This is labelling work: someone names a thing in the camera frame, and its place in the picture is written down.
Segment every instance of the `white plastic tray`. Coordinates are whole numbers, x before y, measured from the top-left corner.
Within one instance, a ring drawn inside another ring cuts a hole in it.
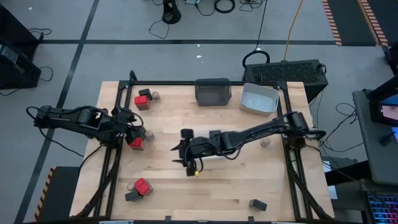
[[[277,111],[279,92],[273,88],[245,83],[240,108],[245,111],[269,116]]]

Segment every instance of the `desk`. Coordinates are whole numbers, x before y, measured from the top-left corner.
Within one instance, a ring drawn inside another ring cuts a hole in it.
[[[117,88],[117,82],[103,82],[97,107],[111,110]],[[241,111],[243,86],[231,87],[232,97],[227,106],[214,107],[197,106],[193,86],[134,85],[133,96],[144,88],[158,91],[162,101],[153,102],[147,111],[138,111],[132,102],[130,109],[142,116],[146,129],[154,132],[155,141],[150,142],[145,151],[133,151],[124,143],[111,219],[164,220],[171,215],[172,220],[247,221],[248,216],[253,216],[255,221],[294,220],[279,135],[270,136],[272,142],[267,149],[262,149],[259,141],[245,145],[235,161],[204,159],[205,170],[198,178],[187,177],[185,169],[172,162],[178,158],[178,152],[170,151],[178,144],[182,128],[194,129],[196,136],[214,129],[239,131],[270,121],[277,113],[265,117]],[[303,83],[288,83],[288,88],[293,111],[302,112],[312,126]],[[89,140],[86,156],[97,147],[97,141]],[[98,151],[83,166],[70,215],[82,210],[98,188],[104,152],[104,149]],[[324,210],[334,216],[319,152],[310,147],[302,149],[302,161],[309,191]],[[154,192],[138,202],[126,202],[127,183],[140,177],[150,182]],[[254,198],[268,204],[266,212],[248,208],[250,199]],[[298,198],[302,205],[301,194]],[[106,192],[101,214],[107,199]],[[300,206],[300,211],[305,217],[304,206]]]

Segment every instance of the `keyboard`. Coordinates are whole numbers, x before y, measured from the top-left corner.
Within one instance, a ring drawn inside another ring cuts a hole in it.
[[[304,82],[318,81],[318,71],[311,62],[268,63],[250,67],[256,82]]]
[[[368,195],[374,223],[398,223],[398,195]]]

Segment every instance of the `computer monitor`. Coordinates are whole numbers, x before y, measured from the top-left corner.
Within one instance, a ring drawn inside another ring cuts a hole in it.
[[[373,122],[398,127],[398,76],[367,94]]]

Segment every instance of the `yellow cable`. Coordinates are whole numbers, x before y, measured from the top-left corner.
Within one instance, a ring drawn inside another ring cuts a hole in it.
[[[289,46],[290,35],[291,35],[291,33],[292,33],[292,29],[293,29],[294,23],[295,23],[295,21],[296,21],[297,15],[298,15],[299,12],[300,12],[301,5],[303,4],[303,2],[304,2],[304,0],[301,0],[301,1],[300,1],[300,5],[298,6],[298,9],[297,9],[297,11],[296,11],[296,15],[294,15],[294,19],[293,19],[292,26],[290,26],[289,35],[287,36],[287,43],[286,43],[286,49],[285,49],[284,60],[286,60],[287,47]]]

